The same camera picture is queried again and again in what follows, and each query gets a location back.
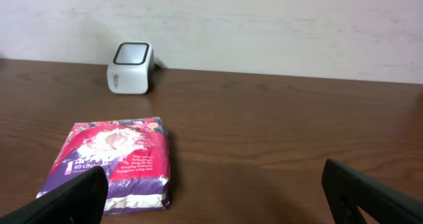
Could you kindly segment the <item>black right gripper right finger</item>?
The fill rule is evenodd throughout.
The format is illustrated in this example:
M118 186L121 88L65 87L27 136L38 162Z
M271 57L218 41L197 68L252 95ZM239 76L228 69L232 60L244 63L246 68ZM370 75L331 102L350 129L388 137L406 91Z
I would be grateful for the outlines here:
M321 184L336 224L365 223L361 210L379 223L422 222L422 202L336 159L326 160Z

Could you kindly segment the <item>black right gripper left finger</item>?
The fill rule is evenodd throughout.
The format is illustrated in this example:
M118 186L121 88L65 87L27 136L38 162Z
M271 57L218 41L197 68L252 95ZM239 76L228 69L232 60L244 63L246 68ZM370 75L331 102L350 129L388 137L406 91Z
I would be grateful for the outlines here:
M33 202L3 216L4 224L83 223L102 219L108 180L102 167L93 167Z

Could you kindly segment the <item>pink purple pad package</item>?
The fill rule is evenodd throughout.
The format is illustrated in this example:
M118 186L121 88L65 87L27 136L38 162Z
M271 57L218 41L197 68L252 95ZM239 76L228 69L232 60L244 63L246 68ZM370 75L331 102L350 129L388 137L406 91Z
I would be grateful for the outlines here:
M169 206L169 143L159 117L74 124L37 196L96 166L108 179L104 214Z

